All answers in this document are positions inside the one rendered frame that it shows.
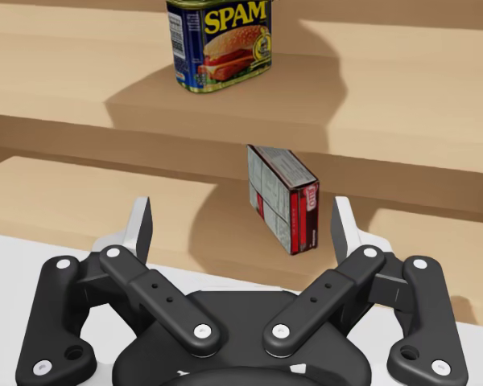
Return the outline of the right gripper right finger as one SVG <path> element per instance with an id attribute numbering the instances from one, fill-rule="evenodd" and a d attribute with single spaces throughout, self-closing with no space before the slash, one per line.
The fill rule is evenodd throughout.
<path id="1" fill-rule="evenodd" d="M 378 304 L 393 309 L 403 337 L 387 371 L 399 383 L 466 383 L 469 373 L 440 263 L 425 256 L 399 260 L 390 242 L 363 232 L 349 199 L 333 200 L 330 223 L 338 265 L 328 269 L 265 326 L 269 355 L 295 354 L 326 322 L 348 334 Z"/>

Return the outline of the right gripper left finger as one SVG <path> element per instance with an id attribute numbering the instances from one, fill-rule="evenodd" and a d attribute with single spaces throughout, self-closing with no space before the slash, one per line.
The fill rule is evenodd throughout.
<path id="1" fill-rule="evenodd" d="M 146 265 L 153 232 L 151 203 L 134 201 L 126 227 L 96 240 L 83 261 L 45 261 L 19 355 L 18 383 L 83 383 L 93 376 L 93 347 L 81 338 L 89 311 L 109 303 L 137 329 L 159 322 L 186 352 L 208 357 L 221 331 L 159 271 Z"/>

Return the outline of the red and white carton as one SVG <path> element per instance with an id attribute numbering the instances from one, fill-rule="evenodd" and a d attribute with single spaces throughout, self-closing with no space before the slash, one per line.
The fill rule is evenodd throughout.
<path id="1" fill-rule="evenodd" d="M 318 247 L 319 179 L 290 150 L 247 146 L 250 204 L 290 255 Z"/>

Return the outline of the pale wooden shelf unit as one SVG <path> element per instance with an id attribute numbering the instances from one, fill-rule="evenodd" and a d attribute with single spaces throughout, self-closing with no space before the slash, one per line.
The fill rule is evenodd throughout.
<path id="1" fill-rule="evenodd" d="M 275 0 L 272 34 L 268 72 L 197 95 L 164 0 L 0 0 L 0 233 L 86 250 L 148 195 L 151 262 L 300 290 L 347 195 L 483 326 L 483 0 Z M 247 144 L 318 177 L 317 249 L 287 255 L 250 206 Z"/>

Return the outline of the green and blue rectangular can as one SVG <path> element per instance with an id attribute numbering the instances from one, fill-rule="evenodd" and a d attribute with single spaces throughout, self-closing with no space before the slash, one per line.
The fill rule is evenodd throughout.
<path id="1" fill-rule="evenodd" d="M 166 0 L 177 82 L 209 93 L 272 65 L 271 0 Z"/>

